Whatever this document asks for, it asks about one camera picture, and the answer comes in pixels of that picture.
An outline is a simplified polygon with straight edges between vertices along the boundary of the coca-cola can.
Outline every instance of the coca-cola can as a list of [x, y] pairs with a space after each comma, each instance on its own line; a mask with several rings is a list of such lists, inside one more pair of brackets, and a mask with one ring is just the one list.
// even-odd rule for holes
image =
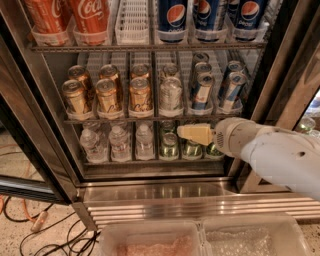
[[[70, 6], [80, 33], [96, 34], [107, 30], [110, 14], [108, 0], [70, 0]], [[99, 45], [104, 41], [91, 38], [84, 43]]]
[[[65, 0], [24, 0], [27, 9], [40, 34], [57, 34], [66, 30], [70, 19], [64, 14]], [[61, 46], [66, 42], [59, 35], [50, 40], [50, 46]]]

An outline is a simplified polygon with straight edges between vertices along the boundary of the refrigerator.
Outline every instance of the refrigerator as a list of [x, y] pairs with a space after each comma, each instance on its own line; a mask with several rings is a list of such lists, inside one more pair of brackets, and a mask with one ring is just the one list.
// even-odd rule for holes
[[[270, 0], [256, 40], [234, 40], [234, 28], [225, 24], [225, 34], [209, 43], [195, 38], [189, 1], [188, 32], [180, 43], [173, 44], [158, 38], [154, 0], [134, 2], [134, 13], [141, 15], [138, 22], [134, 18], [127, 21], [126, 31], [123, 19], [129, 13], [125, 13], [129, 2], [133, 3], [109, 1], [105, 44], [79, 42], [79, 31], [71, 19], [70, 44], [48, 46], [39, 38], [35, 42], [34, 22], [24, 1], [0, 1], [0, 120], [41, 176], [32, 179], [14, 177], [10, 172], [1, 174], [0, 193], [72, 205], [89, 230], [114, 221], [245, 213], [286, 212], [297, 219], [319, 218], [319, 202], [264, 181], [240, 159], [212, 159], [204, 147], [199, 159], [188, 159], [184, 157], [185, 141], [178, 139], [179, 157], [165, 161], [159, 139], [160, 126], [166, 120], [178, 126], [187, 122], [214, 124], [238, 116], [296, 129], [320, 85], [319, 1]], [[190, 108], [186, 89], [196, 52], [210, 56], [216, 80], [211, 106], [200, 114]], [[248, 82], [239, 108], [225, 113], [216, 103], [216, 94], [231, 60], [245, 64]], [[159, 108], [159, 69], [170, 61], [179, 66], [184, 83], [184, 107], [174, 116], [166, 116]], [[123, 115], [115, 120], [97, 115], [86, 120], [70, 118], [61, 92], [68, 69], [77, 64], [85, 66], [95, 84], [100, 68], [110, 63], [121, 73]], [[139, 63], [152, 70], [153, 108], [148, 116], [136, 115], [128, 107], [130, 72]], [[99, 124], [108, 136], [119, 120], [131, 133], [128, 161], [112, 159], [106, 140], [107, 161], [88, 162], [80, 144], [83, 124]], [[135, 151], [134, 135], [141, 122], [147, 122], [153, 131], [154, 156], [148, 160], [139, 159]]]

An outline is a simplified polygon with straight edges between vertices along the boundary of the silver can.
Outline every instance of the silver can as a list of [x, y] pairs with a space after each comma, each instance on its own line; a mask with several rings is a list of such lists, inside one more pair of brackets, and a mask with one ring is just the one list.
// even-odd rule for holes
[[176, 77], [168, 77], [160, 84], [160, 109], [176, 110], [182, 108], [182, 84]]

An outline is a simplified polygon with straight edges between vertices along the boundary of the water bottle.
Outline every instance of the water bottle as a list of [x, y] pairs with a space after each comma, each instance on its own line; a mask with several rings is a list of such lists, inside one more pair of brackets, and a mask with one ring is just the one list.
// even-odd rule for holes
[[80, 136], [80, 144], [87, 154], [87, 160], [92, 163], [106, 161], [106, 154], [99, 135], [89, 129], [84, 129]]
[[153, 133], [145, 123], [136, 131], [136, 156], [141, 160], [154, 158]]
[[109, 141], [111, 156], [114, 161], [124, 162], [131, 159], [129, 134], [126, 130], [118, 125], [113, 126], [109, 134]]

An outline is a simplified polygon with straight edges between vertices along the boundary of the coca-cola logo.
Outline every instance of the coca-cola logo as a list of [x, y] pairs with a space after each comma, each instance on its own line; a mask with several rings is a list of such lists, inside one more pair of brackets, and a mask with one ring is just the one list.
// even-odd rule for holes
[[81, 0], [78, 5], [78, 13], [82, 19], [103, 15], [101, 0]]
[[51, 6], [51, 12], [53, 17], [59, 18], [61, 16], [61, 4], [60, 0], [53, 0]]

